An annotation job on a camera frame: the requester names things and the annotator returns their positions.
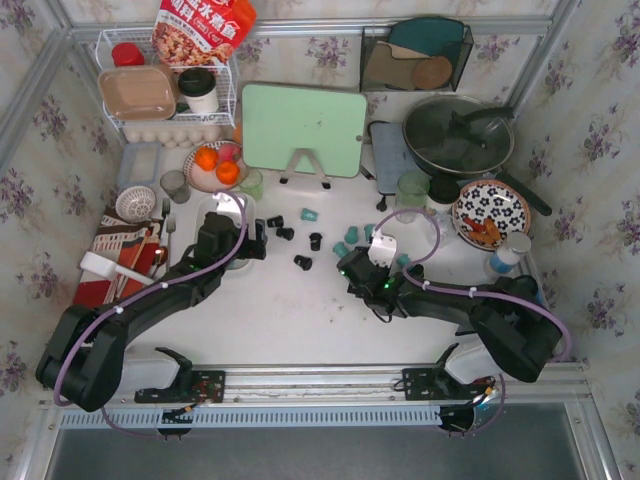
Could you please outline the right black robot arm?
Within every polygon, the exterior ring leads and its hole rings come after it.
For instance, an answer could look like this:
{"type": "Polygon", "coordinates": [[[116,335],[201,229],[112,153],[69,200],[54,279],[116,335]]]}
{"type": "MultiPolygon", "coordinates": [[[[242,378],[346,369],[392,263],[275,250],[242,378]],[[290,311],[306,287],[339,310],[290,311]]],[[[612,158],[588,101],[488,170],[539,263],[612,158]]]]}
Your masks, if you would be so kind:
{"type": "Polygon", "coordinates": [[[467,385],[506,374],[534,383],[549,362],[566,357],[568,329],[538,303],[533,277],[499,277],[478,287],[431,282],[418,261],[393,272],[383,256],[386,240],[375,234],[370,246],[344,255],[337,269],[349,293],[384,322],[431,318],[457,325],[468,338],[445,353],[446,378],[467,385]]]}

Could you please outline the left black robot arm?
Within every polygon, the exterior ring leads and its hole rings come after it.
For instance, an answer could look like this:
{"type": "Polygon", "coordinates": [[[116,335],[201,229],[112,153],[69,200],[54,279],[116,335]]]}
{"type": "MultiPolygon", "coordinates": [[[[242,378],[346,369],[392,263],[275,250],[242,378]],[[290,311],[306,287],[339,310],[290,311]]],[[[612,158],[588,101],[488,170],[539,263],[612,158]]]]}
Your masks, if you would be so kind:
{"type": "Polygon", "coordinates": [[[235,260],[266,257],[267,223],[250,201],[218,190],[196,240],[158,280],[119,301],[89,308],[68,307],[47,343],[36,380],[59,407],[87,412],[104,407],[122,379],[127,346],[160,321],[197,306],[221,285],[235,260]]]}

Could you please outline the blue grey cloth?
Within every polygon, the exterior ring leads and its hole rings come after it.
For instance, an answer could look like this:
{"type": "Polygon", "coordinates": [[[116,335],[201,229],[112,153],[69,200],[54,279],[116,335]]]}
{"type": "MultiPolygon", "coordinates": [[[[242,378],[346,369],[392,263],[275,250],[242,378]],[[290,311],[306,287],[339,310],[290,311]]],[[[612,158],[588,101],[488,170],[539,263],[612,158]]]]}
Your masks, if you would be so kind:
{"type": "Polygon", "coordinates": [[[531,281],[531,287],[530,290],[532,292],[532,294],[535,296],[535,300],[536,303],[539,304],[540,306],[545,307],[546,306],[546,300],[544,298],[544,294],[541,290],[541,287],[539,286],[538,282],[536,280],[532,280],[531,281]]]}

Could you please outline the white storage basket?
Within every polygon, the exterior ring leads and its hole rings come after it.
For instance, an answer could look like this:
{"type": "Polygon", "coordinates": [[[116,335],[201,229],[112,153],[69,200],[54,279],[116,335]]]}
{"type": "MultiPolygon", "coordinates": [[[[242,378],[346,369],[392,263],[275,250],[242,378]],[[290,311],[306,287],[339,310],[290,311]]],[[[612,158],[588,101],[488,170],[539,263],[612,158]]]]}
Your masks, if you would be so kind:
{"type": "Polygon", "coordinates": [[[216,265],[220,272],[238,270],[251,260],[237,260],[247,230],[239,194],[217,192],[198,207],[193,255],[197,265],[216,265]]]}

